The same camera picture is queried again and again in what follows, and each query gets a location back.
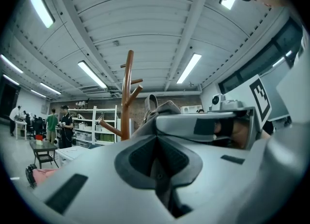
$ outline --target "green shirt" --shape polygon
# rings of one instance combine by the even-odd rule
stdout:
[[[55,132],[55,127],[58,124],[57,117],[54,114],[50,114],[45,121],[47,122],[47,129]]]

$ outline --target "black table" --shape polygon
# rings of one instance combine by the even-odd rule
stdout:
[[[40,163],[40,169],[42,169],[42,163],[50,162],[52,164],[52,161],[55,162],[57,167],[59,168],[58,164],[55,161],[55,150],[57,150],[57,147],[51,144],[48,141],[43,141],[43,145],[37,144],[36,141],[30,141],[30,146],[34,153],[34,163],[35,160],[38,159]],[[51,157],[49,152],[54,151],[54,156]]]

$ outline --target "black pants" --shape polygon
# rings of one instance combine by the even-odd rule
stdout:
[[[10,120],[10,133],[13,133],[15,129],[15,121]]]
[[[67,147],[71,147],[71,140],[72,140],[72,135],[62,135],[62,148],[67,148]]]

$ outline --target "pink cloth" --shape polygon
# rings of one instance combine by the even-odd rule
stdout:
[[[37,185],[43,183],[48,177],[52,176],[58,169],[34,169],[33,177]]]

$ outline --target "person in green shirt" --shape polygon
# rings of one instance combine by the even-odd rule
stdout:
[[[46,126],[46,140],[53,143],[56,138],[56,130],[55,127],[58,123],[57,117],[55,116],[55,109],[52,109],[52,114],[50,114],[45,122]]]

